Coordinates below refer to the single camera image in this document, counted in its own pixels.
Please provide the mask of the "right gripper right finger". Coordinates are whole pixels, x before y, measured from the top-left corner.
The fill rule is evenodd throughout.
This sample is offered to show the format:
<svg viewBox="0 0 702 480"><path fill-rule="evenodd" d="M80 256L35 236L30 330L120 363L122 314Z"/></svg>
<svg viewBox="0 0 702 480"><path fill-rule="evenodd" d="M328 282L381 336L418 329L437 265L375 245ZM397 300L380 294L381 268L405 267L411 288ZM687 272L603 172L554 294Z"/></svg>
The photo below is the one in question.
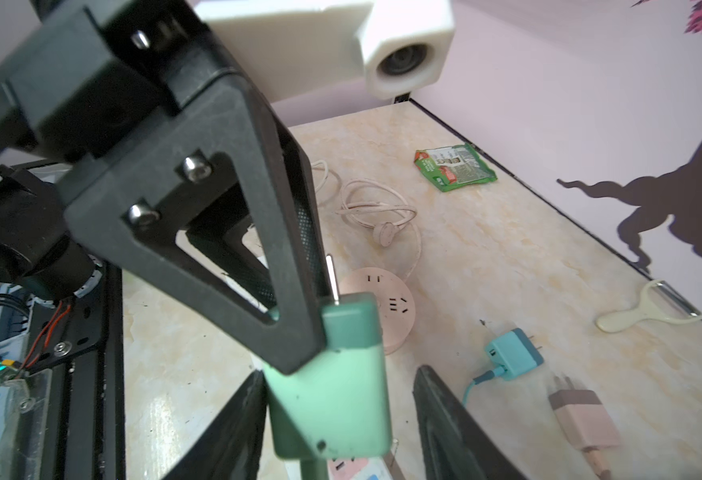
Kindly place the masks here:
<svg viewBox="0 0 702 480"><path fill-rule="evenodd" d="M428 479L522 479L436 371L418 368L413 397Z"/></svg>

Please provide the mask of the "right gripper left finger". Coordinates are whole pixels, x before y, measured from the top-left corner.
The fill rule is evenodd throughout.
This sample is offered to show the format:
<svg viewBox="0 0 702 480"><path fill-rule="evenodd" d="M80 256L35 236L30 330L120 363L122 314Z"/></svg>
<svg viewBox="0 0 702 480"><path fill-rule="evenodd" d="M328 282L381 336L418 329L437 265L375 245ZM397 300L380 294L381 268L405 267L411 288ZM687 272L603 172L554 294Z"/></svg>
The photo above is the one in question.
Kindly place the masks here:
<svg viewBox="0 0 702 480"><path fill-rule="evenodd" d="M254 370L167 479L255 479L267 413L262 371Z"/></svg>

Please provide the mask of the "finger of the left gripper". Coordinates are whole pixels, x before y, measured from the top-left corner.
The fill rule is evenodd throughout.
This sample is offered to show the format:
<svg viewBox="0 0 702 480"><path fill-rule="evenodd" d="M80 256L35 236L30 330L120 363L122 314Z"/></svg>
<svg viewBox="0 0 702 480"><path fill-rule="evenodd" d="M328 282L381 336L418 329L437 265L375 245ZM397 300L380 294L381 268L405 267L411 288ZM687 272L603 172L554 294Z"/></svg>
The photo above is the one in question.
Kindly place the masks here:
<svg viewBox="0 0 702 480"><path fill-rule="evenodd" d="M212 203L191 221L187 237L266 309L277 304L268 268L244 245L252 225L244 204Z"/></svg>
<svg viewBox="0 0 702 480"><path fill-rule="evenodd" d="M75 240L206 317L284 374L325 347L329 293L310 164L262 94L242 77L213 81L179 114L154 110L107 155L78 162L58 184ZM280 317L272 320L182 250L199 237L221 266L225 230L254 225Z"/></svg>

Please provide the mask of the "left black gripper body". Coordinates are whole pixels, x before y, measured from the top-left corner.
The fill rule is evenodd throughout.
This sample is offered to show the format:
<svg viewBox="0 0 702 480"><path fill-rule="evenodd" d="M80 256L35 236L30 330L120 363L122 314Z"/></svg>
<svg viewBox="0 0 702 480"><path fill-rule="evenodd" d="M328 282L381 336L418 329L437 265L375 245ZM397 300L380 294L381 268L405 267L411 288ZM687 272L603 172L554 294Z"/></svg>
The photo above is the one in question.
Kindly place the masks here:
<svg viewBox="0 0 702 480"><path fill-rule="evenodd" d="M0 62L0 155L40 152L78 179L183 178L200 155L237 177L212 114L238 116L249 84L183 1L65 1Z"/></svg>

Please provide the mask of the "teal charger plug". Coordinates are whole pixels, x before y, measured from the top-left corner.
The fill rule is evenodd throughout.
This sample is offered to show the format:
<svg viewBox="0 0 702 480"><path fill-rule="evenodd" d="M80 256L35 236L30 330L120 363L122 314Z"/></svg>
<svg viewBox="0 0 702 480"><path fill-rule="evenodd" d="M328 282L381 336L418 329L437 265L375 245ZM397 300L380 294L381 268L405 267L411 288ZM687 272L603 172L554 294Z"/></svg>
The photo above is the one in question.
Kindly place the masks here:
<svg viewBox="0 0 702 480"><path fill-rule="evenodd" d="M463 406L467 405L471 390L475 386L496 378L513 380L545 362L539 349L521 328L514 328L496 337L489 342L484 351L491 366L468 384L462 398Z"/></svg>

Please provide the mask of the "light green charger plug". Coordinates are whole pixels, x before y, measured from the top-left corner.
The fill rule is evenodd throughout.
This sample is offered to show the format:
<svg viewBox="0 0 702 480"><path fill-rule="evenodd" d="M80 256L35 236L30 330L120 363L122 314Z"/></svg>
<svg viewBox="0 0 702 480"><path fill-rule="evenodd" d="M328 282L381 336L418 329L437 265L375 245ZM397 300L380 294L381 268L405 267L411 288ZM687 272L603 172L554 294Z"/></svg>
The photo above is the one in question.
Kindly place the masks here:
<svg viewBox="0 0 702 480"><path fill-rule="evenodd" d="M377 300L369 292L342 295L333 259L326 263L325 349L291 375L263 365L273 446L283 460L380 457L392 445Z"/></svg>

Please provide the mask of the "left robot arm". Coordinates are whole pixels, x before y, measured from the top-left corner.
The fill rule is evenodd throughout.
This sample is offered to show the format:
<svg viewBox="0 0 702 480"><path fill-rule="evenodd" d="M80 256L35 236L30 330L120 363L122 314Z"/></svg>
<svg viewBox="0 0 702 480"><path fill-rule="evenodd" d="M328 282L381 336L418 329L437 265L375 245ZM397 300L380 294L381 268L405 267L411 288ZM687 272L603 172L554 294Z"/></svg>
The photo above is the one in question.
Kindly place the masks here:
<svg viewBox="0 0 702 480"><path fill-rule="evenodd" d="M0 62L0 155L70 165L0 198L0 271L81 245L284 374L327 344L309 160L184 1L38 1Z"/></svg>

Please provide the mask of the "pink charger plug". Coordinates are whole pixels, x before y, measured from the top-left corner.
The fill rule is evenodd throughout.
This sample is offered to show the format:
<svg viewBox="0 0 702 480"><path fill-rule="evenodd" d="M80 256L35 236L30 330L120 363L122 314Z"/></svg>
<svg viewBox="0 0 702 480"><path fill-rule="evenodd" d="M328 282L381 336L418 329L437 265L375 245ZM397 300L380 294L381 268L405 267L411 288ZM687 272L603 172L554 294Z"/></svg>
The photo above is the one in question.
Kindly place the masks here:
<svg viewBox="0 0 702 480"><path fill-rule="evenodd" d="M566 440L583 455L598 479L612 479L601 451L619 446L621 438L604 404L593 390L576 387L567 376L555 376L554 383L548 402Z"/></svg>

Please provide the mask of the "white multicolour power strip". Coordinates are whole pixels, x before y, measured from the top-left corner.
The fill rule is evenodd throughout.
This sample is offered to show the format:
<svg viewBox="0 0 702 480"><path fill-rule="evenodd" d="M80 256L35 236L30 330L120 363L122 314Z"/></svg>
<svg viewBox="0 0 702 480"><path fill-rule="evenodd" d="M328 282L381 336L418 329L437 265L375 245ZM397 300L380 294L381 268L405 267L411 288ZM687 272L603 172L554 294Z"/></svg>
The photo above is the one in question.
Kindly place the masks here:
<svg viewBox="0 0 702 480"><path fill-rule="evenodd" d="M327 462L331 480L395 480L404 479L396 463L389 458L338 459Z"/></svg>

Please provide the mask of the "round pink socket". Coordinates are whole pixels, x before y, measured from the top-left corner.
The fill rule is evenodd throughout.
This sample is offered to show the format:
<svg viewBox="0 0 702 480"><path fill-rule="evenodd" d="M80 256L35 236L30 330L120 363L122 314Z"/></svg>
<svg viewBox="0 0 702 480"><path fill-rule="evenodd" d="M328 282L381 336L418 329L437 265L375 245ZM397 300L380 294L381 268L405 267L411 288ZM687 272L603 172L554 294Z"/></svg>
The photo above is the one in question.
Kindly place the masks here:
<svg viewBox="0 0 702 480"><path fill-rule="evenodd" d="M416 305L402 279L381 268L361 268L343 278L340 292L372 293L377 301L385 354L390 355L403 346L415 324Z"/></svg>

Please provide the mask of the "green snack packet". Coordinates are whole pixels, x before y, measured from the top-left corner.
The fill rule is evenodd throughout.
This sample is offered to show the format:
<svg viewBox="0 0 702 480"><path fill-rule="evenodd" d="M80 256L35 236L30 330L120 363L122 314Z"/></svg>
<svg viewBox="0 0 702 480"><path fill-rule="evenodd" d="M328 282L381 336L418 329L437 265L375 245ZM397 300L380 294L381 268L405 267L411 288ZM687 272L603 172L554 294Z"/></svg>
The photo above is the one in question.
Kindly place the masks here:
<svg viewBox="0 0 702 480"><path fill-rule="evenodd" d="M418 150L413 163L421 175L441 192L497 180L497 174L486 163L486 158L468 143Z"/></svg>

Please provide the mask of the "cream vegetable peeler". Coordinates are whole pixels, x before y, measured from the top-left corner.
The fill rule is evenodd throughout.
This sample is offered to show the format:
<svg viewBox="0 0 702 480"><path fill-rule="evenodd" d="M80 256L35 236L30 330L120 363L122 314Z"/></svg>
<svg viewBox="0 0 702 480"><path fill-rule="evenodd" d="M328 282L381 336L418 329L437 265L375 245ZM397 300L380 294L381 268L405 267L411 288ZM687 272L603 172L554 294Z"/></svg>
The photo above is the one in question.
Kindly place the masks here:
<svg viewBox="0 0 702 480"><path fill-rule="evenodd" d="M595 325L604 333L618 333L642 321L687 325L702 321L702 312L668 282L652 280L641 288L633 309L604 314L595 320Z"/></svg>

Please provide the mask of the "black front base frame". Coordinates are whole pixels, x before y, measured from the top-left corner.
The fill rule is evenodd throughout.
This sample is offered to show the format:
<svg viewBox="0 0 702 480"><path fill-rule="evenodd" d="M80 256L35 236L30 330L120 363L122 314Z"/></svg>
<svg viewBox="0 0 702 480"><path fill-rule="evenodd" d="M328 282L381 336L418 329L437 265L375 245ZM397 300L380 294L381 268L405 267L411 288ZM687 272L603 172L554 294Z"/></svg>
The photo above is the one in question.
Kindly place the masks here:
<svg viewBox="0 0 702 480"><path fill-rule="evenodd" d="M22 420L25 479L126 476L121 271L98 264L94 281L59 302L0 283L0 364L35 400Z"/></svg>

